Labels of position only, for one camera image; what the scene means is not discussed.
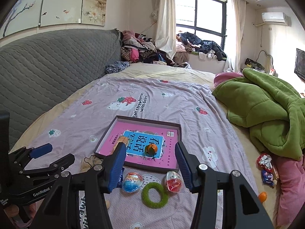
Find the person left hand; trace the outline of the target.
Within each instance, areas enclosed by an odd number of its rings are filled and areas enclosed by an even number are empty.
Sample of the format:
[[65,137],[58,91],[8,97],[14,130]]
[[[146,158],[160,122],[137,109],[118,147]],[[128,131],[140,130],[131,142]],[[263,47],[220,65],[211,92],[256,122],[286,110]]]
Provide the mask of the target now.
[[36,203],[30,204],[28,206],[22,207],[25,211],[25,220],[21,218],[19,215],[20,209],[17,205],[10,205],[9,207],[4,209],[4,212],[8,216],[8,218],[12,219],[14,222],[25,223],[27,219],[32,220],[36,214]]

